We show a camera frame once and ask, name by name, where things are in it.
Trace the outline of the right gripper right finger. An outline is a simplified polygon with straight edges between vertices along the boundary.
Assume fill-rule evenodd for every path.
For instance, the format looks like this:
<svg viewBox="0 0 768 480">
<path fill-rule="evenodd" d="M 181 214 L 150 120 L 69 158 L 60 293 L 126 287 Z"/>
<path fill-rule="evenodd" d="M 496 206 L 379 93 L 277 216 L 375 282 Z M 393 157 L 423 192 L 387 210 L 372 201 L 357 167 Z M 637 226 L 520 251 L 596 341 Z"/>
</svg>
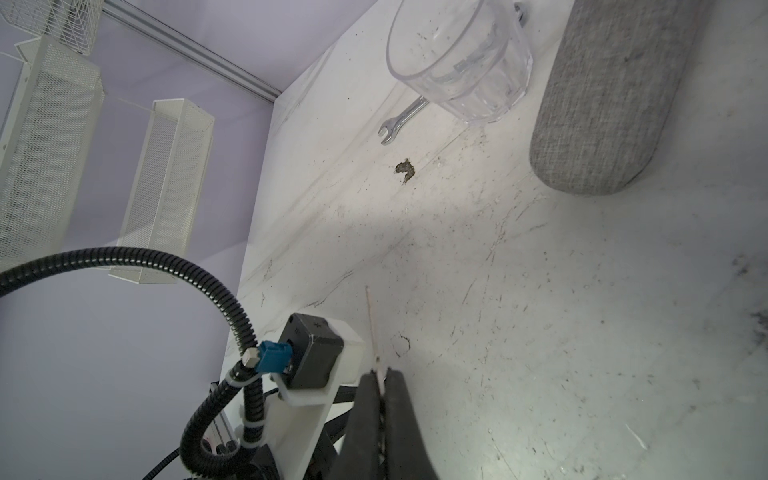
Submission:
<svg viewBox="0 0 768 480">
<path fill-rule="evenodd" d="M 387 370 L 383 406 L 386 478 L 437 480 L 402 372 Z"/>
</svg>

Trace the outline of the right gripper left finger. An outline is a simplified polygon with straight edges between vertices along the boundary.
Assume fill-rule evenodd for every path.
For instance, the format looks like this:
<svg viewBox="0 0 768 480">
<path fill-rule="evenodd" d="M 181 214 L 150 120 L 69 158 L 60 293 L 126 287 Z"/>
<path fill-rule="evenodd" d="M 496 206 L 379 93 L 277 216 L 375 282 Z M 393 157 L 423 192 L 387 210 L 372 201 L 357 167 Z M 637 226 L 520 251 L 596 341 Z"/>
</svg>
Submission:
<svg viewBox="0 0 768 480">
<path fill-rule="evenodd" d="M 341 452 L 330 479 L 373 480 L 379 477 L 381 392 L 374 371 L 360 379 Z"/>
</svg>

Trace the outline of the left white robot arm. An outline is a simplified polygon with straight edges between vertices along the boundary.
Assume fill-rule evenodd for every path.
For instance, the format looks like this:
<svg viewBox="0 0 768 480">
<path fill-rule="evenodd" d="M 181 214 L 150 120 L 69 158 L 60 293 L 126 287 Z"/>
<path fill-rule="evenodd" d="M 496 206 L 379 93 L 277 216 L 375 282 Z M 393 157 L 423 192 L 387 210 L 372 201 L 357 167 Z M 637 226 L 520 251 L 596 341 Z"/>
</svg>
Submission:
<svg viewBox="0 0 768 480">
<path fill-rule="evenodd" d="M 2 477 L 144 477 L 220 378 L 229 332 L 184 282 L 85 269 L 4 295 Z"/>
</svg>

